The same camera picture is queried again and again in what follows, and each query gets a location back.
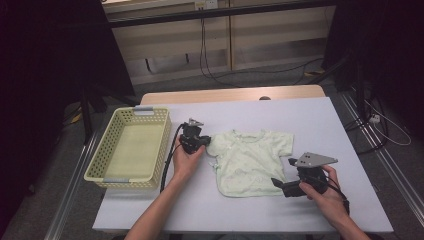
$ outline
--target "camera mount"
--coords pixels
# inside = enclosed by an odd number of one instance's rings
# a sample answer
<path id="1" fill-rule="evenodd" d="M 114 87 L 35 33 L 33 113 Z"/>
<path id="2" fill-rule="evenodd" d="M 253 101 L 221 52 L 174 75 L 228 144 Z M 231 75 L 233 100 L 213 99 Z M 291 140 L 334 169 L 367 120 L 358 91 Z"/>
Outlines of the camera mount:
<path id="1" fill-rule="evenodd" d="M 338 160 L 335 158 L 306 152 L 299 159 L 289 159 L 290 165 L 297 167 L 300 180 L 288 183 L 283 183 L 275 178 L 271 178 L 271 180 L 275 187 L 283 190 L 285 197 L 306 195 L 299 187 L 301 181 L 310 184 L 317 192 L 323 194 L 328 189 L 328 181 L 321 166 L 336 162 Z"/>

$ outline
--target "black curtain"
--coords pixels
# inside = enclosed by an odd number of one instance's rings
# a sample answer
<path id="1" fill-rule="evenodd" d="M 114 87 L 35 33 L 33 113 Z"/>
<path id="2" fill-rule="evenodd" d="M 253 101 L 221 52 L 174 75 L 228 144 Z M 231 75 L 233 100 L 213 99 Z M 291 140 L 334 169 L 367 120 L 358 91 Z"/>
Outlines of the black curtain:
<path id="1" fill-rule="evenodd" d="M 63 110 L 80 101 L 81 87 L 134 94 L 110 29 L 64 27 L 105 21 L 98 0 L 0 0 L 0 236 L 46 166 Z"/>
<path id="2" fill-rule="evenodd" d="M 424 14 L 419 1 L 357 1 L 337 7 L 323 68 L 343 56 L 348 64 L 336 74 L 336 87 L 346 90 L 357 80 L 358 62 L 364 81 L 402 118 L 412 134 L 424 137 L 421 68 L 424 61 Z"/>

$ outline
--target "wrist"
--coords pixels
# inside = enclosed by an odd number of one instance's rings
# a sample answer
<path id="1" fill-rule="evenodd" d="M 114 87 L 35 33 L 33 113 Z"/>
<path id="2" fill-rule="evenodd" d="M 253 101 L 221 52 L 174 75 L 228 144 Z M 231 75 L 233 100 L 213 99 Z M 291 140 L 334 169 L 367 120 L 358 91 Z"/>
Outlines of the wrist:
<path id="1" fill-rule="evenodd" d="M 337 231 L 343 236 L 345 240 L 369 239 L 348 215 L 340 217 L 338 220 L 332 222 L 331 225 L 337 229 Z"/>

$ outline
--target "metal rod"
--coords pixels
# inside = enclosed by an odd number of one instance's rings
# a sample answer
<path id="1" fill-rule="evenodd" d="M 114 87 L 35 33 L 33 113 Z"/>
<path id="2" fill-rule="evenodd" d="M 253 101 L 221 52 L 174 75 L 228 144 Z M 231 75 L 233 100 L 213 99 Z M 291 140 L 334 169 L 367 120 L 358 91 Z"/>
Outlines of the metal rod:
<path id="1" fill-rule="evenodd" d="M 156 24 L 156 23 L 186 21 L 186 20 L 194 20 L 194 19 L 202 19 L 202 18 L 216 18 L 216 17 L 236 16 L 236 15 L 244 15 L 244 14 L 326 7 L 326 6 L 333 6 L 338 4 L 354 3 L 354 2 L 355 1 L 353 0 L 301 0 L 301 1 L 276 3 L 276 4 L 262 4 L 262 5 L 254 5 L 254 6 L 219 8 L 219 9 L 210 9 L 210 10 L 203 10 L 203 11 L 172 13 L 172 14 L 164 14 L 164 15 L 157 15 L 157 16 L 150 16 L 150 17 L 134 17 L 134 18 L 126 18 L 126 19 L 116 19 L 116 20 L 110 20 L 109 22 L 106 22 L 106 23 L 72 24 L 72 25 L 63 25 L 61 27 L 62 28 L 87 28 L 87 27 L 120 28 L 120 27 L 130 27 L 130 26 L 148 25 L 148 24 Z"/>

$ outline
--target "human hand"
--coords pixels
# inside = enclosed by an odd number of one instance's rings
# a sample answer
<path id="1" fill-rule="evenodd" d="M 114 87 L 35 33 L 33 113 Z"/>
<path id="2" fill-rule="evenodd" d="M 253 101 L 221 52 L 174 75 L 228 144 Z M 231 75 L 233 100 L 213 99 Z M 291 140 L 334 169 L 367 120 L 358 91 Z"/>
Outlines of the human hand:
<path id="1" fill-rule="evenodd" d="M 329 181 L 329 184 L 335 188 L 339 188 L 339 181 L 337 179 L 336 170 L 328 165 L 322 166 L 322 169 L 328 173 L 328 177 L 333 181 Z M 337 224 L 344 221 L 344 219 L 350 218 L 346 209 L 343 205 L 343 199 L 340 194 L 332 188 L 328 188 L 323 194 L 318 193 L 315 189 L 305 183 L 301 182 L 299 187 L 306 193 L 309 199 L 316 202 L 318 208 L 321 210 L 327 221 L 335 228 Z"/>
<path id="2" fill-rule="evenodd" d="M 180 139 L 175 141 L 175 149 L 173 155 L 174 177 L 186 181 L 196 171 L 197 163 L 200 156 L 205 151 L 205 146 L 201 146 L 195 153 L 188 154 L 181 146 Z"/>

